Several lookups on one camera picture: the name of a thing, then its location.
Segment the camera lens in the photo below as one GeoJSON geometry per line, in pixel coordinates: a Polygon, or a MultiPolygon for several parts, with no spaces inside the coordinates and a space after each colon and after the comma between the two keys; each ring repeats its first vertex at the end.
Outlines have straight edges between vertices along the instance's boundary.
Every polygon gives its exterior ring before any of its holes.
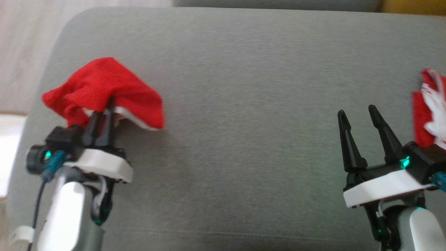
{"type": "Polygon", "coordinates": [[[30,174],[40,175],[45,170],[48,153],[49,151],[46,145],[32,146],[26,156],[26,170],[30,174]]]}

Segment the yellow object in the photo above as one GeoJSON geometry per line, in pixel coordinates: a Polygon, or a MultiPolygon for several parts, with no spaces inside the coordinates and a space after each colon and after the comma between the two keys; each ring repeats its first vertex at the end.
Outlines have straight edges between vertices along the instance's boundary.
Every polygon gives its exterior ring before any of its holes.
{"type": "Polygon", "coordinates": [[[383,0],[381,12],[446,16],[446,0],[383,0]]]}

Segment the folded red cloth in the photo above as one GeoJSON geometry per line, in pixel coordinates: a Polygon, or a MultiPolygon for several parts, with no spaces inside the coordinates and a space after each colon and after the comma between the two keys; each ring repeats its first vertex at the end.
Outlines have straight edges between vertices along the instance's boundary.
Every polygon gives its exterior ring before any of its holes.
{"type": "Polygon", "coordinates": [[[115,113],[139,127],[157,130],[164,126],[162,99],[114,58],[95,59],[77,70],[65,84],[42,95],[43,103],[68,126],[86,126],[92,111],[105,110],[111,96],[115,113]]]}
{"type": "MultiPolygon", "coordinates": [[[[427,84],[433,90],[438,91],[438,87],[432,73],[433,70],[428,68],[421,72],[423,83],[427,84]]],[[[446,83],[446,78],[441,75],[440,78],[443,82],[443,90],[446,90],[446,87],[444,86],[446,83]]],[[[432,112],[426,105],[421,91],[413,93],[412,106],[415,142],[417,142],[421,147],[431,146],[435,141],[435,137],[426,130],[425,124],[433,120],[432,112]]]]}

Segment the red garment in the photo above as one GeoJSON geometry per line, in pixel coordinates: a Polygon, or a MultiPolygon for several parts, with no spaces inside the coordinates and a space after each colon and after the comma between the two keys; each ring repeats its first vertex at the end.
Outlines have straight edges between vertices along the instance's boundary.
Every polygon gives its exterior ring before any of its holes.
{"type": "Polygon", "coordinates": [[[160,95],[114,58],[89,62],[61,87],[44,93],[42,101],[64,117],[68,126],[86,126],[85,110],[105,110],[110,96],[115,98],[115,112],[140,127],[156,130],[164,126],[160,95]]]}
{"type": "MultiPolygon", "coordinates": [[[[423,82],[433,90],[438,91],[437,85],[425,69],[421,72],[423,77],[423,82]]],[[[446,83],[446,78],[441,76],[443,83],[446,83]]],[[[415,142],[421,147],[431,146],[434,143],[435,137],[431,135],[425,128],[424,125],[427,122],[432,121],[432,113],[429,107],[424,103],[423,95],[420,91],[414,92],[412,95],[412,106],[413,106],[413,130],[415,134],[415,142]]]]}

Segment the gray cushion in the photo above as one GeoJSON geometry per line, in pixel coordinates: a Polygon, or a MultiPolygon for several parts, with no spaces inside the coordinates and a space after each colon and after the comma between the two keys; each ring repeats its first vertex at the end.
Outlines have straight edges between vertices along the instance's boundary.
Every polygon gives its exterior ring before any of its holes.
{"type": "Polygon", "coordinates": [[[381,0],[173,0],[177,7],[266,8],[377,12],[381,0]]]}
{"type": "MultiPolygon", "coordinates": [[[[118,185],[105,251],[377,250],[362,208],[343,200],[336,113],[370,165],[383,163],[367,106],[413,139],[419,71],[446,73],[442,17],[222,8],[100,8],[61,33],[26,122],[8,196],[30,224],[39,177],[23,165],[62,118],[40,95],[112,56],[164,99],[158,132],[124,122],[117,146],[134,182],[118,185]]],[[[54,184],[46,190],[39,226],[54,184]]],[[[427,205],[446,226],[445,195],[427,205]]]]}

